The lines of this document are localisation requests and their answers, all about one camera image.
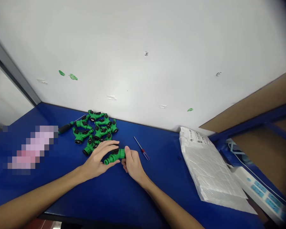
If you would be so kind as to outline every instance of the label sticker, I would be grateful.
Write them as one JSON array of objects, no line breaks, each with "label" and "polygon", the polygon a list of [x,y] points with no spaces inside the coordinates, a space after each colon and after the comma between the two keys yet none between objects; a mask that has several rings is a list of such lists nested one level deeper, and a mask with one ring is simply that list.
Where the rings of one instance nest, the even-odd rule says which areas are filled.
[{"label": "label sticker", "polygon": [[189,139],[191,142],[197,142],[197,143],[205,144],[205,145],[213,145],[213,143],[209,140],[207,136],[204,136],[190,129],[189,129]]}]

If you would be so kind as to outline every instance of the white wall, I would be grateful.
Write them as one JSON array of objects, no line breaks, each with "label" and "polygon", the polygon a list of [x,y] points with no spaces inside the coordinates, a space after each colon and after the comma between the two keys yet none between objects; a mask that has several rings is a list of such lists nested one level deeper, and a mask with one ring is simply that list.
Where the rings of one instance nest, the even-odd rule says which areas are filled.
[{"label": "white wall", "polygon": [[0,42],[43,102],[198,130],[286,72],[274,2],[0,0]]},{"label": "white wall", "polygon": [[12,124],[33,108],[0,69],[0,128]]}]

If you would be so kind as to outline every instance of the hand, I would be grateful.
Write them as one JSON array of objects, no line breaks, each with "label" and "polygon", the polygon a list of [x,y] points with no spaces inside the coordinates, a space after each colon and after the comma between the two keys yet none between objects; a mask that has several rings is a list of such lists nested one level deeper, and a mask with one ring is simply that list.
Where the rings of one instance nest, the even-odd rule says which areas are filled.
[{"label": "hand", "polygon": [[123,168],[139,185],[143,186],[149,178],[143,170],[138,152],[130,150],[130,148],[126,146],[125,155],[126,159],[122,159]]},{"label": "hand", "polygon": [[107,169],[111,168],[117,163],[120,163],[120,160],[116,160],[113,163],[105,165],[101,162],[101,159],[110,151],[117,149],[119,141],[104,141],[101,142],[97,148],[92,152],[87,161],[80,166],[80,174],[82,176],[83,182],[90,180],[94,177],[101,175],[106,172]]}]

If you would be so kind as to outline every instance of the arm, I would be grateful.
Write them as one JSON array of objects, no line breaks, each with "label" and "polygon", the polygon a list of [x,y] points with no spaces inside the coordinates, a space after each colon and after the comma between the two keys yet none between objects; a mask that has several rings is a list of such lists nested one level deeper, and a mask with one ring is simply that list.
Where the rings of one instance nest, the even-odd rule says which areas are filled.
[{"label": "arm", "polygon": [[117,149],[118,141],[104,141],[82,165],[63,177],[30,191],[0,206],[0,228],[20,228],[36,218],[76,185],[97,177],[120,161],[104,165],[101,159]]},{"label": "arm", "polygon": [[203,228],[193,216],[180,207],[179,204],[149,179],[142,168],[137,151],[130,150],[126,146],[125,155],[126,159],[122,159],[125,171],[150,195],[171,228]]}]

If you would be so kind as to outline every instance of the finger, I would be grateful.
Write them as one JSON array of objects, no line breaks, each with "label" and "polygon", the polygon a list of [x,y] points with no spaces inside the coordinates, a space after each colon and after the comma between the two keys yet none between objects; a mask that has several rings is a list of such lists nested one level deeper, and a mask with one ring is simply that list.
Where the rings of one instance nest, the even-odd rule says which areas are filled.
[{"label": "finger", "polygon": [[130,152],[131,152],[131,157],[133,158],[134,162],[140,161],[140,157],[139,157],[138,151],[131,150]]},{"label": "finger", "polygon": [[126,166],[126,162],[123,161],[123,160],[124,160],[124,159],[122,159],[123,169],[125,170],[126,173],[128,173],[127,166]]},{"label": "finger", "polygon": [[108,152],[114,150],[114,149],[118,149],[119,147],[116,145],[110,145],[110,146],[106,146],[105,148],[103,148],[100,152],[98,152],[95,155],[95,158],[98,160],[101,160]]},{"label": "finger", "polygon": [[112,162],[112,163],[109,163],[108,165],[105,165],[106,170],[111,168],[112,166],[115,166],[117,163],[120,163],[120,162],[121,162],[120,160],[116,160],[115,162]]},{"label": "finger", "polygon": [[96,148],[98,149],[97,153],[102,151],[102,149],[104,149],[106,146],[113,145],[113,144],[119,144],[119,143],[120,143],[119,141],[115,141],[115,140],[103,141]]},{"label": "finger", "polygon": [[126,156],[126,160],[133,162],[133,158],[131,156],[131,151],[130,148],[128,146],[125,146],[125,156]]},{"label": "finger", "polygon": [[122,159],[122,165],[126,166],[126,161],[124,159]]}]

